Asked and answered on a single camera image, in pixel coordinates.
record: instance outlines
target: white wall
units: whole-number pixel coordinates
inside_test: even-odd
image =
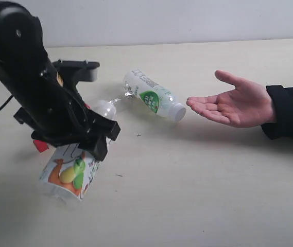
[[[293,38],[293,0],[17,0],[47,46]]]

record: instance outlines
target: red part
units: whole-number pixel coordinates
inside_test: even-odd
[[[40,140],[33,140],[33,143],[40,153],[49,149],[48,143],[42,142]]]

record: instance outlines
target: yellow fruit illustration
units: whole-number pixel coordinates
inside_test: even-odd
[[[73,166],[71,166],[71,167],[68,167],[59,175],[59,180],[64,184],[68,184],[73,182],[75,177],[76,177],[76,174],[74,172],[74,168]]]

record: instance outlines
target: green label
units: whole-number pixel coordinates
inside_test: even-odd
[[[144,104],[147,105],[154,113],[158,112],[159,109],[159,97],[153,91],[146,91],[140,94]]]

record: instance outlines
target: table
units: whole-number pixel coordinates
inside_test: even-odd
[[[139,68],[184,103],[231,89],[228,70],[263,85],[293,86],[293,40],[49,49],[52,60],[99,61],[84,100],[120,92]],[[0,105],[9,93],[0,83]],[[41,196],[38,177],[53,150],[37,153],[31,130],[0,113],[0,246],[293,246],[293,140],[233,129],[191,110],[178,124],[141,103],[118,113],[122,132],[83,203]]]

